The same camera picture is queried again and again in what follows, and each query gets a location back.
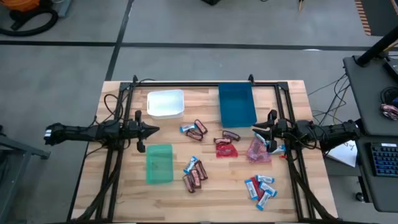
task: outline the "white paper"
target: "white paper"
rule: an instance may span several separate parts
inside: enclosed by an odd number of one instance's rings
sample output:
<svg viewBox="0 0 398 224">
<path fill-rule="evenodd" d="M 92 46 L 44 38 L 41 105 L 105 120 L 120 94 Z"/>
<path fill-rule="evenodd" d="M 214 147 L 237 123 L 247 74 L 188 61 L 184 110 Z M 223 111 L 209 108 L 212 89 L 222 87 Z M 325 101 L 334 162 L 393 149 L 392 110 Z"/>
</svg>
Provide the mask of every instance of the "white paper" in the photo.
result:
<svg viewBox="0 0 398 224">
<path fill-rule="evenodd" d="M 332 149 L 329 152 L 328 157 L 351 167 L 355 167 L 357 153 L 358 150 L 356 148 L 355 141 L 350 140 Z"/>
</svg>

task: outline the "blue container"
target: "blue container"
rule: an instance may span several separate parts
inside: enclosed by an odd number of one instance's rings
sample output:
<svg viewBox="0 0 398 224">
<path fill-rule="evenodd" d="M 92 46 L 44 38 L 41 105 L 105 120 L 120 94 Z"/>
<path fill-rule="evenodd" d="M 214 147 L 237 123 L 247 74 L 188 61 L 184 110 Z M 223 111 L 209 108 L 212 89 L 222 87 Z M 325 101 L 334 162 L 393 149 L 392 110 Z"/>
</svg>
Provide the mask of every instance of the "blue container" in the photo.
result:
<svg viewBox="0 0 398 224">
<path fill-rule="evenodd" d="M 251 83 L 220 83 L 218 92 L 224 128 L 246 128 L 257 122 Z"/>
</svg>

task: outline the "white container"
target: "white container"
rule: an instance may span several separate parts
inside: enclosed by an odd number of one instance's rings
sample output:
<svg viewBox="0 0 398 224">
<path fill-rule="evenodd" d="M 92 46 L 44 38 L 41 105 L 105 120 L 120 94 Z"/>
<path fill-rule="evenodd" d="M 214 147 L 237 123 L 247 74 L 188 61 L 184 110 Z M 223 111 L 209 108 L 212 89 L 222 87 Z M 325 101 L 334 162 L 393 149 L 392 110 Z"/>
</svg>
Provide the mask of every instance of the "white container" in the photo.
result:
<svg viewBox="0 0 398 224">
<path fill-rule="evenodd" d="M 154 119 L 181 118 L 184 115 L 182 90 L 153 91 L 147 98 L 147 112 Z"/>
</svg>

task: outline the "gray floor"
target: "gray floor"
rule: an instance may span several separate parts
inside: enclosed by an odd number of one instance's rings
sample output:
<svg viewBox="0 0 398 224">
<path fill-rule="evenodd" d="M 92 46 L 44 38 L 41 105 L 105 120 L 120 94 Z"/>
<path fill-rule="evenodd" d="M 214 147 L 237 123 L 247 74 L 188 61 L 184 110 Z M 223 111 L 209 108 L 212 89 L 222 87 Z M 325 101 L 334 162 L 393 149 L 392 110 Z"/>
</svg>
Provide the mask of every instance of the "gray floor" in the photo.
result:
<svg viewBox="0 0 398 224">
<path fill-rule="evenodd" d="M 66 19 L 28 38 L 0 40 L 114 42 L 128 0 L 74 1 Z M 135 0 L 124 42 L 266 45 L 370 46 L 354 0 L 222 0 L 210 7 L 199 0 Z M 0 9 L 0 24 L 10 24 Z M 28 26 L 42 22 L 36 18 Z M 0 124 L 10 138 L 52 152 L 34 158 L 13 206 L 12 218 L 29 223 L 65 221 L 86 144 L 44 146 L 46 126 L 85 125 L 93 118 L 113 47 L 0 45 Z M 343 57 L 362 52 L 122 47 L 112 80 L 305 80 L 308 93 L 344 74 Z M 313 110 L 326 111 L 333 85 L 309 96 Z M 337 117 L 359 118 L 351 90 Z M 398 215 L 379 213 L 355 201 L 354 177 L 330 177 L 340 218 L 395 223 Z"/>
</svg>

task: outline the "wooden table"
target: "wooden table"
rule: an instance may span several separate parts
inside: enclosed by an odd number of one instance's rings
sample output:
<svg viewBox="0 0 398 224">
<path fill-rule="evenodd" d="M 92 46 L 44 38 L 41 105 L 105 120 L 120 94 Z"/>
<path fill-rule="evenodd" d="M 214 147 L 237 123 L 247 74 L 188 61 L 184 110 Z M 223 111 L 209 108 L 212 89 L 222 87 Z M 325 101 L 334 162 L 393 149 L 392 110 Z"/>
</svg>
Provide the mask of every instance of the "wooden table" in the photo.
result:
<svg viewBox="0 0 398 224">
<path fill-rule="evenodd" d="M 120 82 L 105 82 L 97 110 L 98 121 L 109 115 L 103 97 L 107 93 L 118 94 Z M 251 164 L 246 159 L 246 150 L 253 139 L 251 128 L 230 129 L 242 136 L 234 142 L 239 157 L 217 159 L 213 138 L 221 137 L 220 109 L 217 87 L 183 87 L 185 114 L 181 119 L 154 120 L 146 111 L 147 94 L 150 91 L 176 89 L 176 87 L 145 87 L 134 90 L 131 117 L 135 110 L 142 110 L 142 118 L 147 124 L 160 127 L 144 143 L 172 144 L 174 154 L 174 182 L 165 185 L 146 184 L 146 154 L 137 151 L 136 145 L 125 150 L 118 188 L 118 199 L 114 222 L 294 222 L 297 214 L 292 195 L 287 161 L 272 156 L 268 164 Z M 294 114 L 298 119 L 312 119 L 310 104 L 303 81 L 289 81 Z M 254 87 L 254 103 L 257 121 L 267 120 L 271 109 L 277 110 L 275 90 L 271 87 Z M 116 100 L 109 104 L 116 106 Z M 200 119 L 208 128 L 203 142 L 198 142 L 181 134 L 181 124 L 191 124 Z M 91 143 L 88 152 L 100 145 Z M 203 162 L 208 180 L 202 182 L 202 189 L 190 194 L 182 181 L 183 168 L 191 156 Z M 335 203 L 328 176 L 319 150 L 303 151 L 310 188 L 321 204 L 334 216 Z M 72 218 L 83 213 L 98 193 L 103 175 L 106 150 L 91 154 L 84 163 Z M 272 186 L 278 190 L 276 198 L 268 201 L 265 211 L 256 208 L 256 202 L 249 199 L 244 180 L 256 174 L 275 177 Z M 303 208 L 305 197 L 300 194 Z"/>
</svg>

